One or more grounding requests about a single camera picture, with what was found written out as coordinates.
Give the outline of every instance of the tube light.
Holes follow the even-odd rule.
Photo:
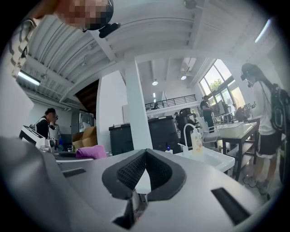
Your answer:
[[[157,80],[153,81],[152,85],[158,85],[158,81]]]
[[[270,24],[271,24],[271,20],[268,19],[268,21],[266,22],[265,26],[263,27],[261,33],[256,38],[255,43],[257,43],[260,40],[260,38],[263,36],[263,34],[267,31],[267,29],[270,26]]]
[[[25,79],[25,80],[27,80],[27,81],[29,81],[29,82],[31,82],[31,83],[33,83],[34,85],[38,85],[38,86],[40,85],[40,81],[39,80],[29,76],[28,74],[26,74],[24,72],[19,71],[18,76],[23,78],[23,79]]]

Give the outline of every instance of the striped shirt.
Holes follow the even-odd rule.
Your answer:
[[[29,39],[40,21],[41,19],[27,19],[23,21],[14,31],[3,51],[1,66],[14,78],[17,78],[20,69],[25,63],[29,51]]]

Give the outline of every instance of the large window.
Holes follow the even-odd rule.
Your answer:
[[[240,89],[231,87],[234,82],[226,65],[222,60],[217,59],[200,81],[200,85],[203,93],[210,96],[210,106],[222,101],[228,105],[229,112],[234,112],[239,106],[245,104]]]

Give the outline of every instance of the purple cloth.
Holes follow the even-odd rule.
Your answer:
[[[77,150],[77,158],[90,157],[93,159],[100,159],[106,157],[105,148],[103,145],[96,145],[93,147],[82,147]]]

